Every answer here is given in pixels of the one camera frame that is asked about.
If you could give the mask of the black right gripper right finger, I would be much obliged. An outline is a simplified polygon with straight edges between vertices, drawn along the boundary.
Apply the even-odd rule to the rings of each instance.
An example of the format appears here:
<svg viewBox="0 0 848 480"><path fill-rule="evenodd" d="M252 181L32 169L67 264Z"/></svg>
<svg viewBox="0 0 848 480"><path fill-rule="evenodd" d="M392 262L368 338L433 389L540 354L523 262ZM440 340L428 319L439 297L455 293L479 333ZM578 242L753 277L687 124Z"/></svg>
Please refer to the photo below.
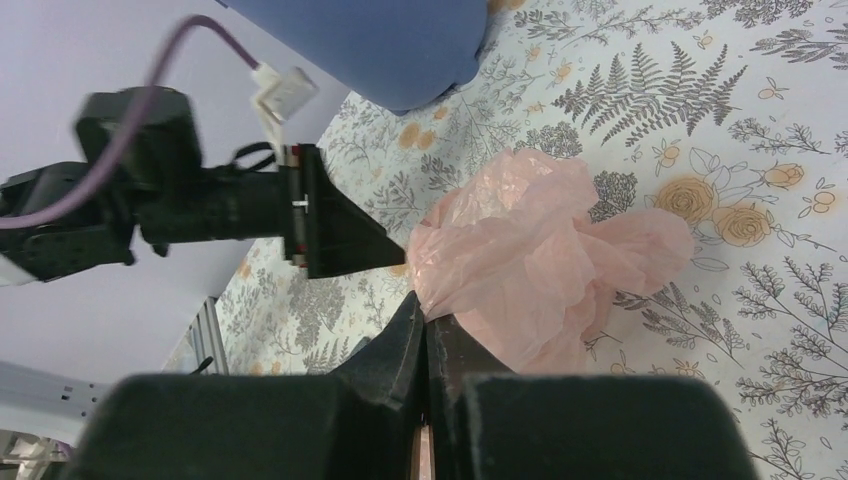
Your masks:
<svg viewBox="0 0 848 480"><path fill-rule="evenodd" d="M438 479L752 479L725 402L672 376L518 375L452 317L426 328Z"/></svg>

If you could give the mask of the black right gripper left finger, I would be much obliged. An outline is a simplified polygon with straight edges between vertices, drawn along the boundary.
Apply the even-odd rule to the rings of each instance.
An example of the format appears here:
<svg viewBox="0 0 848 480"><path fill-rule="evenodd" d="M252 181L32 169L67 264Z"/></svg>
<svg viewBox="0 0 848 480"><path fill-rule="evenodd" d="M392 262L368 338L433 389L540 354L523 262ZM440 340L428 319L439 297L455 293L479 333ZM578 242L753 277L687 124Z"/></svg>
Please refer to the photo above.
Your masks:
<svg viewBox="0 0 848 480"><path fill-rule="evenodd" d="M136 375L98 402L66 479L406 479L424 320L409 293L332 371Z"/></svg>

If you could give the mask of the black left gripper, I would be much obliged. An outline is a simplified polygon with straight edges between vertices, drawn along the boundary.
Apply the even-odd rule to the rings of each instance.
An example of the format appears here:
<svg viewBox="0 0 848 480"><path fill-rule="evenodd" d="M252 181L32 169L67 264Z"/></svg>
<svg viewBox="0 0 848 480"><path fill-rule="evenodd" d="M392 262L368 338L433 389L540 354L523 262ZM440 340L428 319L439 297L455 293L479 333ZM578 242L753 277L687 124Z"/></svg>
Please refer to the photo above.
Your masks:
<svg viewBox="0 0 848 480"><path fill-rule="evenodd" d="M139 233L159 256L173 244L295 236L288 170L236 160L205 168L188 97L167 87L133 87L90 95L75 132L86 160L100 164L139 94L152 104L119 154L115 170L85 206L87 225L74 233L74 261L122 263L135 256ZM306 201L305 264L310 279L402 265L405 250L331 180L322 150L294 147Z"/></svg>

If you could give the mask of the pink plastic trash bag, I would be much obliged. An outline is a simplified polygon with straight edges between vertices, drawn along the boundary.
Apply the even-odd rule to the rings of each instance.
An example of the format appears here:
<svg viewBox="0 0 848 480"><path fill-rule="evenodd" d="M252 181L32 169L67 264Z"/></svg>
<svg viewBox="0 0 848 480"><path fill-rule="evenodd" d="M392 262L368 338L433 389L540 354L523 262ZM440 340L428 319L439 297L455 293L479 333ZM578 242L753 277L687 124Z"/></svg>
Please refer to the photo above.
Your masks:
<svg viewBox="0 0 848 480"><path fill-rule="evenodd" d="M573 373L618 292L658 292L688 264L686 222L651 208L593 222L586 163L506 149L410 234L410 280L428 320L453 315L509 369Z"/></svg>

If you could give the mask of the blue plastic trash bin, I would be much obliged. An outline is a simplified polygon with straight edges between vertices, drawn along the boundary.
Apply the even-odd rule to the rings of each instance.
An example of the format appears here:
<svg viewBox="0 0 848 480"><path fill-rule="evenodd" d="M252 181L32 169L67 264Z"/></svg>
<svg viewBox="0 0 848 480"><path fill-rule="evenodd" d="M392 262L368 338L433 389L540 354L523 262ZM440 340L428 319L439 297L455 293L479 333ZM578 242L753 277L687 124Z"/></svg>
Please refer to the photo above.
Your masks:
<svg viewBox="0 0 848 480"><path fill-rule="evenodd" d="M482 0L241 0L225 5L397 115L474 79L488 22Z"/></svg>

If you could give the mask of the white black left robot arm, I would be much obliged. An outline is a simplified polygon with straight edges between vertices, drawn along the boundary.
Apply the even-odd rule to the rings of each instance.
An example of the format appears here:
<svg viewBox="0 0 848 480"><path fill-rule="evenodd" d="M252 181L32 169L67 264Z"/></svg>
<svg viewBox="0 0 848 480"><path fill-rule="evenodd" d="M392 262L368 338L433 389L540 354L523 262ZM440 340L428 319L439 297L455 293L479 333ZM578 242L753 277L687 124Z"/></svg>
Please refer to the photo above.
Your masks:
<svg viewBox="0 0 848 480"><path fill-rule="evenodd" d="M5 230L1 254L26 281L135 262L140 236L166 256L174 244L277 239L310 279L400 265L404 249L332 182L322 151L265 141L206 168L189 98L160 87L115 172L84 205L40 226Z"/></svg>

